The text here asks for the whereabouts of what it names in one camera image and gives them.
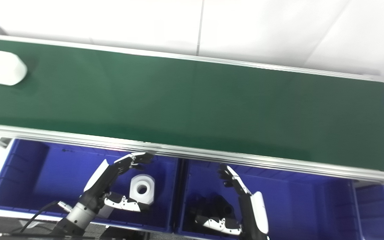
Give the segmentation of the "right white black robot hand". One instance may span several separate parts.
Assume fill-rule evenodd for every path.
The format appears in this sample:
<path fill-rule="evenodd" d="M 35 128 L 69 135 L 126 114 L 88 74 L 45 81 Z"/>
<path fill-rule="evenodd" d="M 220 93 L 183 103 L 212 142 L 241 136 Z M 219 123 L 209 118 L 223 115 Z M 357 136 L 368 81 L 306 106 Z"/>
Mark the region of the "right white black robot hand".
<path fill-rule="evenodd" d="M 226 164 L 219 165 L 218 174 L 225 187 L 235 189 L 242 221 L 237 221 L 233 205 L 222 195 L 215 194 L 209 201 L 201 199 L 194 210 L 195 223 L 222 234 L 238 236 L 241 240 L 269 240 L 268 216 L 262 193 L 252 193 L 241 177 Z"/>

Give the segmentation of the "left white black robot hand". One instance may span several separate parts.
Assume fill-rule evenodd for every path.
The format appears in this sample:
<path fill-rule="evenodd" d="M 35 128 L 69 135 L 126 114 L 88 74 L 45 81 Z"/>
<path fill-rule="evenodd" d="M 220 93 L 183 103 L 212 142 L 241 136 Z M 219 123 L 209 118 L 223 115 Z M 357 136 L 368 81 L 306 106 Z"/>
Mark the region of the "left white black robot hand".
<path fill-rule="evenodd" d="M 99 214 L 104 206 L 134 212 L 149 211 L 149 204 L 140 203 L 125 195 L 113 193 L 111 192 L 111 186 L 116 182 L 118 176 L 132 168 L 142 170 L 142 164 L 151 163 L 152 158 L 154 158 L 154 155 L 148 152 L 133 152 L 114 161 L 113 164 L 108 165 L 103 170 L 94 184 L 84 191 L 79 198 L 79 203 L 95 214 Z"/>

